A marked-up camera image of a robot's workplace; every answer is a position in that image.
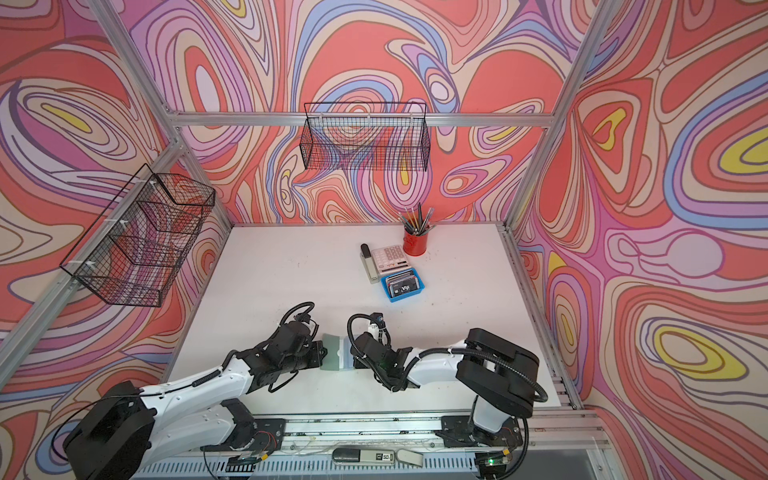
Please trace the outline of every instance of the robotic arm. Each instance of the robotic arm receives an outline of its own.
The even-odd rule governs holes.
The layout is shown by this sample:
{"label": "robotic arm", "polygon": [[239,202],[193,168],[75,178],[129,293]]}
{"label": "robotic arm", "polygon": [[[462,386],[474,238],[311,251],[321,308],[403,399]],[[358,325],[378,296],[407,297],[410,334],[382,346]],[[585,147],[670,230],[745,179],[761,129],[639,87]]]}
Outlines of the robotic arm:
{"label": "robotic arm", "polygon": [[[128,480],[145,465],[203,445],[248,450],[258,432],[252,415],[237,397],[264,386],[275,392],[300,370],[319,367],[327,354],[323,343],[314,339],[316,323],[310,332],[313,307],[312,302],[293,307],[269,339],[252,349],[231,351],[220,366],[205,372],[141,388],[128,381],[117,384],[83,408],[94,405],[64,441],[68,458],[55,449],[54,453],[70,462],[79,480]],[[301,309],[305,310],[287,322]],[[354,339],[352,323],[358,318],[374,325],[378,338],[366,332]],[[456,435],[463,435],[457,446],[507,445],[514,449],[523,445],[520,435],[504,439],[502,444],[494,441],[510,418],[525,422],[532,415],[533,402],[546,401],[545,391],[535,382],[536,355],[482,329],[470,330],[465,341],[451,347],[396,351],[390,346],[380,313],[352,316],[347,333],[356,367],[371,369],[376,380],[393,392],[457,379],[478,394],[471,419],[456,428]],[[285,372],[293,376],[273,387]]]}

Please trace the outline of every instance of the wire basket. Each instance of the wire basket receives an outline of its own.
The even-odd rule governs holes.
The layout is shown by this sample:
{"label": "wire basket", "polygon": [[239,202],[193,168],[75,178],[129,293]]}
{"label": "wire basket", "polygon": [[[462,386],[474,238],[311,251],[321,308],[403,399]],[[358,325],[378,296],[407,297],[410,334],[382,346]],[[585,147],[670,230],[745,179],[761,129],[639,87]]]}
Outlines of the wire basket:
{"label": "wire basket", "polygon": [[427,170],[421,102],[313,102],[299,147],[307,170]]}
{"label": "wire basket", "polygon": [[184,175],[152,173],[78,268],[65,268],[66,258],[93,225],[60,267],[105,303],[161,306],[214,201],[214,189],[207,185]]}

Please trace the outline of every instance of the stack of cards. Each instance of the stack of cards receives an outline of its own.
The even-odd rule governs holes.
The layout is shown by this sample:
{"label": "stack of cards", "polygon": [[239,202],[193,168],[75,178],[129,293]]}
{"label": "stack of cards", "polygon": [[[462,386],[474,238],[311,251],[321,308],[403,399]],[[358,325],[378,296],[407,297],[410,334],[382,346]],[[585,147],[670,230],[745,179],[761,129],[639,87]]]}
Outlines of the stack of cards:
{"label": "stack of cards", "polygon": [[421,288],[421,285],[413,269],[408,269],[396,275],[386,277],[385,288],[389,292],[389,297],[394,299],[398,296],[415,292]]}

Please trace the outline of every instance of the pen holder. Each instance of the pen holder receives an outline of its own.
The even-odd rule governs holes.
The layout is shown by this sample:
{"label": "pen holder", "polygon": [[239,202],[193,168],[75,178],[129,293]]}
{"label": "pen holder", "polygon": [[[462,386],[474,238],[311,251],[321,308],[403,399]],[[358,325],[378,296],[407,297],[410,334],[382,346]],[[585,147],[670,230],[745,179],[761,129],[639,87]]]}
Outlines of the pen holder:
{"label": "pen holder", "polygon": [[427,236],[429,233],[419,235],[418,237],[408,232],[405,232],[405,234],[402,238],[402,251],[411,257],[418,257],[427,251]]}

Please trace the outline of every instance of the calculator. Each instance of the calculator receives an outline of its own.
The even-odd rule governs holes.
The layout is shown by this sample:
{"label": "calculator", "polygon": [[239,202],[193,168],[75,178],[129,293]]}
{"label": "calculator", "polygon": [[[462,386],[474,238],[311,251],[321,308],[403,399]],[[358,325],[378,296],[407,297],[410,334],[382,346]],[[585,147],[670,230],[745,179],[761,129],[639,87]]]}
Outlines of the calculator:
{"label": "calculator", "polygon": [[371,256],[379,274],[393,273],[397,270],[410,268],[406,254],[402,251],[402,245],[392,245],[371,250]]}

